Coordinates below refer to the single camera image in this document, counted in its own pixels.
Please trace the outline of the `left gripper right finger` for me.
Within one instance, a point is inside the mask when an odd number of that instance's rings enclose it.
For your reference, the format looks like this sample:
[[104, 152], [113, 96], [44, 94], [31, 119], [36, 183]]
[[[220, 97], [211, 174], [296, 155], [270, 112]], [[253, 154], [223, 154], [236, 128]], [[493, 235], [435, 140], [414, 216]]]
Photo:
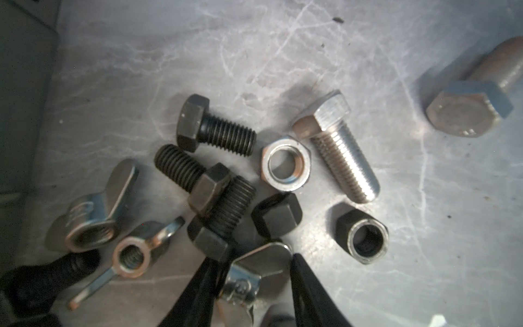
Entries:
[[290, 279], [297, 326], [353, 326], [299, 253], [292, 257]]

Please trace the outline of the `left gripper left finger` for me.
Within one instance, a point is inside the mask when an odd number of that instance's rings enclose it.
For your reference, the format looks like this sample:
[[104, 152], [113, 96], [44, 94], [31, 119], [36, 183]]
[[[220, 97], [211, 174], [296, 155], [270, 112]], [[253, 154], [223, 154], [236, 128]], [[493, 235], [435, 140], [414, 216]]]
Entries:
[[210, 326], [221, 264], [206, 258], [159, 326]]

